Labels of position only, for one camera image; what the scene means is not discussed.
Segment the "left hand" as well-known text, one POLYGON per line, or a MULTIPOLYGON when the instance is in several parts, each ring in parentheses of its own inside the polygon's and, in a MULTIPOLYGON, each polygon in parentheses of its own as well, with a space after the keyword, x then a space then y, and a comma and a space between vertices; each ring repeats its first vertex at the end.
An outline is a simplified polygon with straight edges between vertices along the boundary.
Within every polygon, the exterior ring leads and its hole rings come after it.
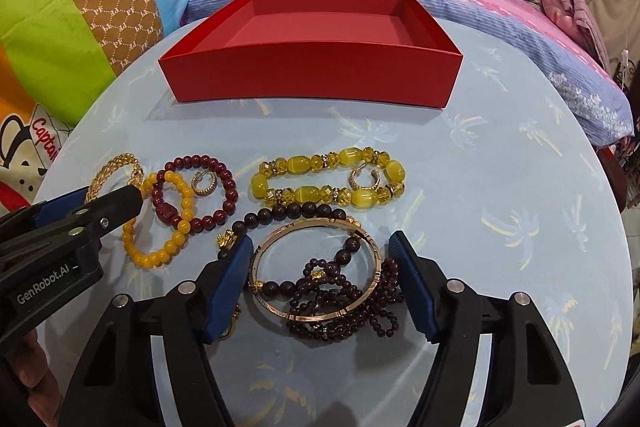
POLYGON ((12 348, 9 363, 20 382, 29 389, 30 408, 44 425, 57 426, 63 395, 35 329, 12 348))

